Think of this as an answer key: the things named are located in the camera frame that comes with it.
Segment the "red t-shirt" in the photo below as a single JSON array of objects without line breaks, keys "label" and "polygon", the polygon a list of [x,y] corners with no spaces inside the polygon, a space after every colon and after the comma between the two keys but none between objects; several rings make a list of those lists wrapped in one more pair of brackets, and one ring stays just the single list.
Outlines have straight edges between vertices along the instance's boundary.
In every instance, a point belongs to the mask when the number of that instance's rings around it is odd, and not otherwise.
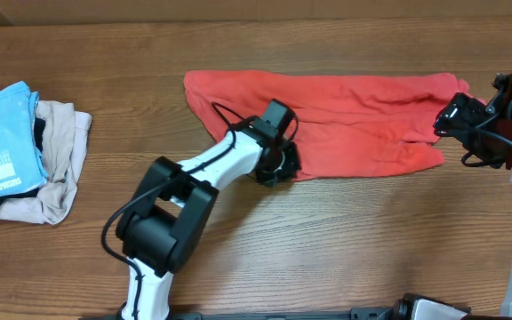
[{"label": "red t-shirt", "polygon": [[387,177],[444,163],[433,124],[468,83],[450,73],[430,76],[288,76],[259,70],[189,71],[183,80],[193,113],[216,140],[226,116],[262,115],[272,100],[295,111],[298,181]]}]

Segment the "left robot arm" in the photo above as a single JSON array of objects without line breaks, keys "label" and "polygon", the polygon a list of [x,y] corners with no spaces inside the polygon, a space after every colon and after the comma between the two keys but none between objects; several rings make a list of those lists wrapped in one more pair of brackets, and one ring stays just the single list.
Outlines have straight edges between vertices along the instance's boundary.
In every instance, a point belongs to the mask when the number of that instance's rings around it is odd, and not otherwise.
[{"label": "left robot arm", "polygon": [[198,156],[179,162],[157,158],[131,200],[108,222],[122,243],[114,256],[130,270],[127,300],[117,318],[168,317],[173,278],[193,255],[224,188],[245,175],[274,186],[299,168],[294,141],[256,124],[228,128]]}]

